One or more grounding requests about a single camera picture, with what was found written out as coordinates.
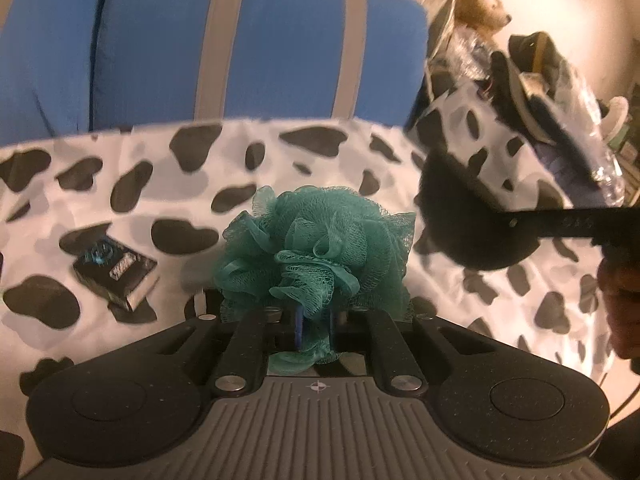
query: teddy bear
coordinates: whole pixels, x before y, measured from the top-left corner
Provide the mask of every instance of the teddy bear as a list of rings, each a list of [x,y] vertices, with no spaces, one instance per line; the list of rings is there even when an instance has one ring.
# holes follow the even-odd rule
[[[492,49],[497,48],[494,35],[511,23],[511,15],[501,0],[456,0],[456,26],[472,28]]]

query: cow print fabric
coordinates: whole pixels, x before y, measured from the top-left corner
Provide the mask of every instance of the cow print fabric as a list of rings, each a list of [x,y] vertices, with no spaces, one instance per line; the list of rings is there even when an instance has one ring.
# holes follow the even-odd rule
[[[24,421],[30,391],[71,363],[206,313],[198,292],[211,286],[222,233],[261,186],[347,186],[392,214],[417,211],[424,147],[438,144],[464,166],[482,153],[472,171],[505,208],[535,208],[540,182],[569,206],[529,146],[488,124],[474,99],[465,86],[444,94],[408,134],[362,121],[244,120],[0,148],[0,353],[11,356],[0,360],[0,431],[12,446],[12,435],[24,441],[20,471],[41,460]],[[133,313],[71,270],[103,234],[158,261],[161,279]],[[611,361],[593,281],[599,251],[560,241],[542,240],[509,269],[464,269],[431,244],[418,215],[405,277],[412,306],[550,360],[557,353],[599,381]]]

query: silver bolt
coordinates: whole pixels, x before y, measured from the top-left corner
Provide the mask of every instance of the silver bolt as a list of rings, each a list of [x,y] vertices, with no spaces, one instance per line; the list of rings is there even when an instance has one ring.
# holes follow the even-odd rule
[[[267,315],[267,323],[277,323],[282,318],[282,309],[279,306],[266,306],[264,313]]]
[[[224,375],[216,379],[216,388],[223,392],[239,392],[246,386],[246,381],[238,375]]]
[[[422,386],[422,380],[412,375],[396,375],[391,379],[391,386],[401,392],[414,392]]]

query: green object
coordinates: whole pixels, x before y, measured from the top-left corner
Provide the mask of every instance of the green object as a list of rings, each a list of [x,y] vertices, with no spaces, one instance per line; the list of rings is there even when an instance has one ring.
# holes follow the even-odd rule
[[[253,212],[222,233],[225,254],[214,271],[224,321],[253,308],[300,304],[302,348],[271,357],[270,371],[295,374],[337,358],[329,346],[329,305],[366,306],[393,319],[410,316],[402,284],[414,239],[414,213],[389,215],[347,188],[305,186],[276,197],[260,188]]]

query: blue fabric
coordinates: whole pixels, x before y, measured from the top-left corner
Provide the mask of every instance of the blue fabric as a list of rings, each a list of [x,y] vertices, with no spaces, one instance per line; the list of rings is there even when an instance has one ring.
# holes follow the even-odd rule
[[[0,145],[86,132],[101,0],[14,0],[0,32]]]
[[[355,114],[367,121],[404,126],[424,77],[424,10],[413,0],[367,0],[367,4],[367,45]]]
[[[330,117],[343,33],[344,0],[242,0],[225,116]]]
[[[94,129],[193,119],[209,1],[105,1]]]

